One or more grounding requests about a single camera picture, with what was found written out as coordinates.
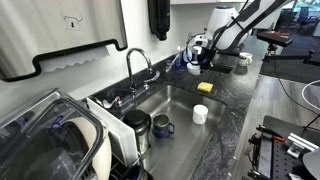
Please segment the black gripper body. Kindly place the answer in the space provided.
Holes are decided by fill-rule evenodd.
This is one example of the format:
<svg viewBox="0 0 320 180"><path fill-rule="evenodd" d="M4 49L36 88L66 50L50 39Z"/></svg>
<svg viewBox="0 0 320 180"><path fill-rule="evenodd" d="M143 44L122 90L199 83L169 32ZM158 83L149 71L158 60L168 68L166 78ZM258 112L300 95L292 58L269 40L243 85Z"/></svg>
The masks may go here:
<svg viewBox="0 0 320 180"><path fill-rule="evenodd" d="M203 48L202 57L204 59L209 51L209 45L210 45L210 40L205 35L196 35L194 38L194 45L193 45L194 54L196 55L195 46L201 46Z"/></svg>

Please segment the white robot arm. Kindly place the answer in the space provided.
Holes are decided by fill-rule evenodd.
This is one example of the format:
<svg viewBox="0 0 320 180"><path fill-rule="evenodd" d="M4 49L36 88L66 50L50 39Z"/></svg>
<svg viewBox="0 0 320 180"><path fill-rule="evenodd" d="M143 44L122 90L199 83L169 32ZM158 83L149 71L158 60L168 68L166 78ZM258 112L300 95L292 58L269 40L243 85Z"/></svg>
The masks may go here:
<svg viewBox="0 0 320 180"><path fill-rule="evenodd" d="M253 0L240 12L230 6L216 7L212 11L205 33L196 36L198 40L203 40L203 52L197 59L200 69L207 70L217 53L231 53L245 41L250 30L291 1Z"/></svg>

